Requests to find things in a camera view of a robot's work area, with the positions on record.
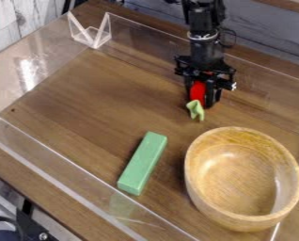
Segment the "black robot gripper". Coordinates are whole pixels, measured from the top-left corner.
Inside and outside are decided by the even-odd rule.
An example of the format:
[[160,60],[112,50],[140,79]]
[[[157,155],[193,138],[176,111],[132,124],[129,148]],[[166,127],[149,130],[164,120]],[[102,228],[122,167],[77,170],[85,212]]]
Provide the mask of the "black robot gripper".
[[201,35],[186,32],[186,37],[189,55],[174,56],[174,74],[182,77],[188,102],[193,82],[198,80],[204,83],[204,107],[210,108],[220,101],[221,89],[236,89],[236,70],[224,63],[224,45],[218,31]]

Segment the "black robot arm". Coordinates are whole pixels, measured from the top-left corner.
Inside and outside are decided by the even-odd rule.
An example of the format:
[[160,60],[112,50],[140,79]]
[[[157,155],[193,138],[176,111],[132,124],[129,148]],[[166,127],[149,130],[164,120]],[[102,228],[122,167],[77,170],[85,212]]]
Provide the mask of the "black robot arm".
[[188,99],[210,108],[220,101],[222,90],[236,88],[236,70],[224,62],[224,48],[229,48],[221,37],[224,1],[181,0],[181,8],[189,26],[189,55],[174,56],[174,74],[184,79]]

